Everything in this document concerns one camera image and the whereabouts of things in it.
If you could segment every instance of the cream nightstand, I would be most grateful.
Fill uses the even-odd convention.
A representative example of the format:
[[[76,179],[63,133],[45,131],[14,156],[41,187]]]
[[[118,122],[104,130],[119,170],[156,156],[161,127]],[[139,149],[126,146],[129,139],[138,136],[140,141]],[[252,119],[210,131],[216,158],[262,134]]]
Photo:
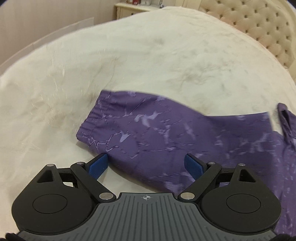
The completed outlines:
[[[127,3],[117,3],[115,4],[117,7],[117,17],[116,19],[125,18],[136,13],[140,12],[149,12],[153,10],[159,9],[157,6],[142,6],[142,5],[133,5]]]

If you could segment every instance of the tufted headboard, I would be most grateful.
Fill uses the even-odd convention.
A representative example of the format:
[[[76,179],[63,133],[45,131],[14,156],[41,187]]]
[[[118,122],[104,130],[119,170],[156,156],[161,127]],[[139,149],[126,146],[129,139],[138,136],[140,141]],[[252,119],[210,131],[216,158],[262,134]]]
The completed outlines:
[[[285,0],[177,0],[248,34],[286,68],[296,58],[296,17]]]

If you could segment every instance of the white bed sheet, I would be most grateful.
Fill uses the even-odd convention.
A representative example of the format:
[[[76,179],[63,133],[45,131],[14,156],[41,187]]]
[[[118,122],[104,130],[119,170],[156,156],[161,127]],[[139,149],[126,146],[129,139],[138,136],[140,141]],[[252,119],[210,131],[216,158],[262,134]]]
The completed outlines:
[[[279,132],[277,103],[296,113],[276,58],[202,12],[167,7],[66,35],[0,78],[0,236],[17,232],[12,202],[44,165],[94,156],[75,134],[102,89],[164,95],[206,115],[268,111]],[[110,168],[101,181],[116,195],[152,191]]]

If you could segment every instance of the blue gripper pad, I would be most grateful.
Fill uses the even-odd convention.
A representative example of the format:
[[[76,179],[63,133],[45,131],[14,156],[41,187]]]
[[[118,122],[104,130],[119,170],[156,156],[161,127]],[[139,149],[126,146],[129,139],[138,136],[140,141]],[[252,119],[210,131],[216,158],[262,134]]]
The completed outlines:
[[[108,155],[106,153],[102,153],[89,161],[85,166],[85,170],[90,176],[97,180],[107,169],[108,162]]]
[[[194,180],[197,180],[200,178],[202,174],[206,170],[203,169],[203,166],[197,163],[192,157],[190,157],[188,154],[184,158],[184,166],[185,169],[189,172],[189,174],[194,178]]]

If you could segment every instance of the gray gripper base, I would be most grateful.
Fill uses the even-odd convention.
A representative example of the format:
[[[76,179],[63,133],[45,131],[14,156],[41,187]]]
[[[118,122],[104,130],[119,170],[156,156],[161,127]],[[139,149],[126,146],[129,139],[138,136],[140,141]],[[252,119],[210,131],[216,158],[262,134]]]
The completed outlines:
[[[161,193],[122,193],[117,201],[98,205],[85,223],[67,233],[18,235],[27,241],[267,241],[275,236],[270,230],[227,233],[207,222],[193,203]]]

